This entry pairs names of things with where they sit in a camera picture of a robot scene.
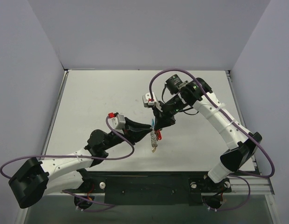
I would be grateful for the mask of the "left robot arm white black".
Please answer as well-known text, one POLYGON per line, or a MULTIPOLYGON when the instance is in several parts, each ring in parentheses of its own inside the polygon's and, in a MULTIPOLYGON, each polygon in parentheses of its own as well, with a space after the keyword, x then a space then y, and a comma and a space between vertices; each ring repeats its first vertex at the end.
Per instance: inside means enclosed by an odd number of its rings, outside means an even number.
POLYGON ((91 180, 81 174, 108 160, 107 150, 126 142, 131 147, 152 131, 152 126, 134 122, 123 115, 114 117, 115 127, 106 133, 94 130, 87 145, 68 155, 45 155, 43 160, 37 156, 26 156, 24 164, 9 178, 9 186, 20 208, 36 204, 47 194, 64 189, 78 189, 86 192, 91 180))

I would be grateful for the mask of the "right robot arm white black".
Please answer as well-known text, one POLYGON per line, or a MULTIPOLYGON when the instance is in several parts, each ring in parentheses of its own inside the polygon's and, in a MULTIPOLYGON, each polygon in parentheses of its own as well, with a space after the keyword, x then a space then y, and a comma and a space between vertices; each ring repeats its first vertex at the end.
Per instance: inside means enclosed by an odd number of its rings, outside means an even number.
POLYGON ((175 124, 175 114, 190 106, 201 114, 218 132, 227 145, 220 161, 208 171, 204 187, 214 191, 229 174, 239 169, 255 154, 262 136, 243 127, 221 103, 212 88, 202 78, 182 82, 178 75, 167 80, 173 97, 166 103, 156 99, 153 91, 144 96, 143 103, 153 109, 155 130, 175 124))

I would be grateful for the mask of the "large keyring blue handle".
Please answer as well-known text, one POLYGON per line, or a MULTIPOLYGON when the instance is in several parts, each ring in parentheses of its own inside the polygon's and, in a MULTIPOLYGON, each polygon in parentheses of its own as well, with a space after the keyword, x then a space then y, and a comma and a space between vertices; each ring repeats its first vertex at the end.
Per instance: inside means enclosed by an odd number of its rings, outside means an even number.
POLYGON ((154 131, 154 119, 151 119, 151 127, 152 131, 150 132, 150 138, 151 138, 152 153, 154 153, 158 147, 158 138, 156 132, 154 131))

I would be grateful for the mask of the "red tag key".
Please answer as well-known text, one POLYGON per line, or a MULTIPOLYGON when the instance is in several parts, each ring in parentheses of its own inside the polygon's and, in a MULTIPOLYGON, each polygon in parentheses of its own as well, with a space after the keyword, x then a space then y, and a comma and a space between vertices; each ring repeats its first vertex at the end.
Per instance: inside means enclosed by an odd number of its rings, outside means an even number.
POLYGON ((160 130, 156 131, 156 136, 157 136, 158 140, 162 140, 162 135, 161 135, 161 131, 160 130))

